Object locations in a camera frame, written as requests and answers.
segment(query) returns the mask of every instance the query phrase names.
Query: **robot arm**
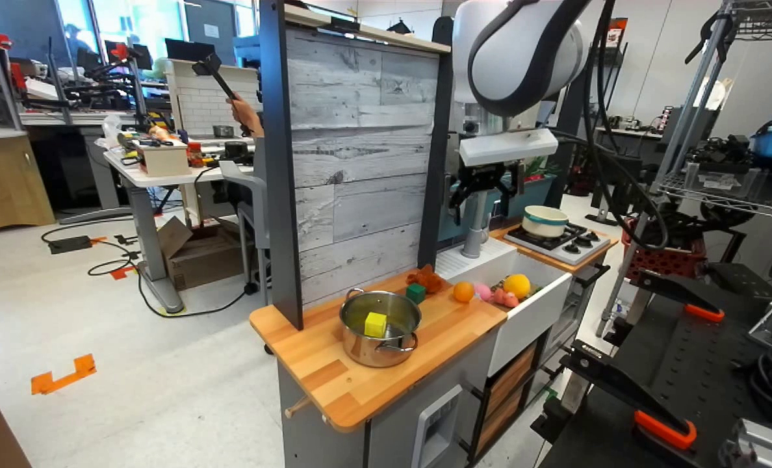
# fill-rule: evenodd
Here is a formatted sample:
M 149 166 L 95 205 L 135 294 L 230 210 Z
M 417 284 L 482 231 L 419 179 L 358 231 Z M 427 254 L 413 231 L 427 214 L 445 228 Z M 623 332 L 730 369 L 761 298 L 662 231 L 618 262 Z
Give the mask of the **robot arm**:
M 577 19 L 590 0 L 469 0 L 455 15 L 455 98 L 521 115 L 569 86 L 590 38 Z

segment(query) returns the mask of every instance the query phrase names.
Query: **white floor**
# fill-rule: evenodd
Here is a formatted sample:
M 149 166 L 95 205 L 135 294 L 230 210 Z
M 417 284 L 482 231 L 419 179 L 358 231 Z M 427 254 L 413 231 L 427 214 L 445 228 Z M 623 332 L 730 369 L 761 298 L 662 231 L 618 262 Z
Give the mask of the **white floor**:
M 565 210 L 586 223 L 590 205 L 568 198 Z M 132 278 L 87 275 L 115 249 L 50 254 L 43 231 L 0 235 L 0 405 L 33 466 L 283 466 L 275 362 L 248 326 L 257 296 L 213 318 L 161 319 L 143 306 Z M 132 223 L 95 223 L 80 235 L 132 235 Z M 616 267 L 596 288 L 583 339 L 596 336 Z M 204 310 L 240 288 L 243 278 L 231 278 L 185 296 L 191 310 Z M 80 353 L 95 353 L 95 376 L 31 396 L 33 374 L 65 374 Z M 545 447 L 529 424 L 539 413 L 534 405 L 482 468 L 536 466 Z

